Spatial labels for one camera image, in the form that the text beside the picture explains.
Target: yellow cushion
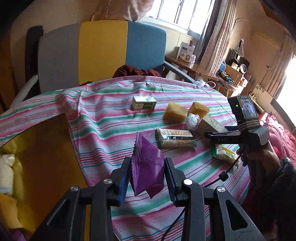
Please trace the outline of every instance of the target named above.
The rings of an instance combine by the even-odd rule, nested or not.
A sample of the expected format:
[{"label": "yellow cushion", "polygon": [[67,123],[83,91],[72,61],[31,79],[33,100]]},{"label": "yellow cushion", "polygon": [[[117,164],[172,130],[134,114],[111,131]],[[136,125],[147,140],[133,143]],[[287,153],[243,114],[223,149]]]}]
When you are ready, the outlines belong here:
[{"label": "yellow cushion", "polygon": [[17,217],[17,201],[9,196],[0,194],[0,211],[4,221],[10,229],[19,229],[23,226]]},{"label": "yellow cushion", "polygon": [[17,200],[18,219],[30,232],[36,230],[72,185],[87,187],[65,115],[22,132],[1,152],[15,154],[13,197]]}]

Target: purple bag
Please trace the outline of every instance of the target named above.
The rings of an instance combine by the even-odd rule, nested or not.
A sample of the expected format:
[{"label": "purple bag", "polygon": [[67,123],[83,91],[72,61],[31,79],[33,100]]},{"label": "purple bag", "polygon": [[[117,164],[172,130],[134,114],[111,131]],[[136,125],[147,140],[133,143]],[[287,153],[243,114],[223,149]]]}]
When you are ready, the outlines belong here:
[{"label": "purple bag", "polygon": [[137,132],[130,177],[135,196],[146,190],[153,198],[164,188],[164,160],[162,151]]}]

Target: brown cloth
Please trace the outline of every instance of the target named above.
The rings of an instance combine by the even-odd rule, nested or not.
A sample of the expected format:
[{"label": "brown cloth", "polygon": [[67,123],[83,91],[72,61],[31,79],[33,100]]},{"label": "brown cloth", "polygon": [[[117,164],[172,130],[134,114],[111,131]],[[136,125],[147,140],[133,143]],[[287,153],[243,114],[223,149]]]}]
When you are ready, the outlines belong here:
[{"label": "brown cloth", "polygon": [[154,69],[149,69],[148,71],[146,71],[144,69],[139,70],[131,65],[123,65],[115,71],[113,78],[135,75],[161,77],[160,73],[158,73]]}]

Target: white box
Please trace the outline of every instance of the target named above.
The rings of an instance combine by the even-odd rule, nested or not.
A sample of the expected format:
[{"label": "white box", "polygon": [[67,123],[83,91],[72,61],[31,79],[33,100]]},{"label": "white box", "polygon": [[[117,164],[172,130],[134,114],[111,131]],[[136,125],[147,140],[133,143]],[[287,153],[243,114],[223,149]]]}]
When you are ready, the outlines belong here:
[{"label": "white box", "polygon": [[205,132],[227,132],[227,129],[222,126],[213,117],[206,115],[198,124],[197,131],[204,136]]},{"label": "white box", "polygon": [[156,105],[156,100],[151,96],[134,96],[131,102],[133,110],[153,110]]},{"label": "white box", "polygon": [[189,44],[182,42],[176,57],[176,60],[183,60],[189,62],[193,54],[195,46],[189,46]]}]

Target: screw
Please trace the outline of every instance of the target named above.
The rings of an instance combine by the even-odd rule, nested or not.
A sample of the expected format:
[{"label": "screw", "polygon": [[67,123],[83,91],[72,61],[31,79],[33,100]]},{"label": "screw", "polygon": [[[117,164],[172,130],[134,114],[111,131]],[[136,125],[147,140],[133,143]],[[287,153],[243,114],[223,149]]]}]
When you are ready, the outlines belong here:
[{"label": "screw", "polygon": [[217,191],[218,192],[225,192],[226,189],[225,189],[225,187],[219,186],[219,187],[217,187]]},{"label": "screw", "polygon": [[72,187],[70,187],[70,190],[71,190],[71,192],[77,192],[78,191],[78,189],[79,189],[79,187],[78,186],[72,186]]},{"label": "screw", "polygon": [[112,179],[110,179],[110,178],[106,178],[105,180],[104,180],[104,183],[105,184],[111,184],[113,181],[112,181]]},{"label": "screw", "polygon": [[185,185],[191,185],[193,183],[190,179],[185,179],[183,182]]}]

